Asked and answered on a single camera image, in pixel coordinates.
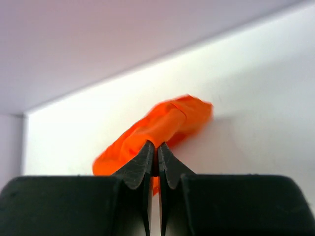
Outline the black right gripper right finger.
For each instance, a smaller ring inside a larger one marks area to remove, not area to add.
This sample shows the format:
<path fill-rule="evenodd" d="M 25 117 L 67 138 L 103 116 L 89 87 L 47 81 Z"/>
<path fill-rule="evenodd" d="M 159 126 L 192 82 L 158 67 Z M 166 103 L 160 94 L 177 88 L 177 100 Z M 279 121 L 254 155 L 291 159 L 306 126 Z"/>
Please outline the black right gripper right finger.
<path fill-rule="evenodd" d="M 196 174 L 166 144 L 157 151 L 163 236 L 312 236 L 299 186 L 278 175 Z"/>

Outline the orange t shirt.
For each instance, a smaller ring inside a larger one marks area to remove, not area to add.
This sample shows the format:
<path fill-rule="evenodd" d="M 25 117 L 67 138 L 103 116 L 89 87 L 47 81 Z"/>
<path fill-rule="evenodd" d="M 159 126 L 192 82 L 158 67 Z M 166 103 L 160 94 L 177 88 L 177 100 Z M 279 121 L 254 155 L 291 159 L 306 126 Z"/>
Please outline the orange t shirt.
<path fill-rule="evenodd" d="M 92 165 L 95 176 L 108 176 L 134 158 L 146 141 L 173 148 L 199 132 L 213 118 L 213 105 L 190 95 L 156 104 L 114 141 Z"/>

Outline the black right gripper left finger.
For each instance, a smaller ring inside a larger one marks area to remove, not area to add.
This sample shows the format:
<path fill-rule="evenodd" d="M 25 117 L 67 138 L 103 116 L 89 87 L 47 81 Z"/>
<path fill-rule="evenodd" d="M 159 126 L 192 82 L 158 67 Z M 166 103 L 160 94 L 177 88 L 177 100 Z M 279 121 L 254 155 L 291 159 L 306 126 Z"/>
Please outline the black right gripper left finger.
<path fill-rule="evenodd" d="M 110 176 L 24 176 L 0 193 L 3 236 L 148 236 L 154 145 Z"/>

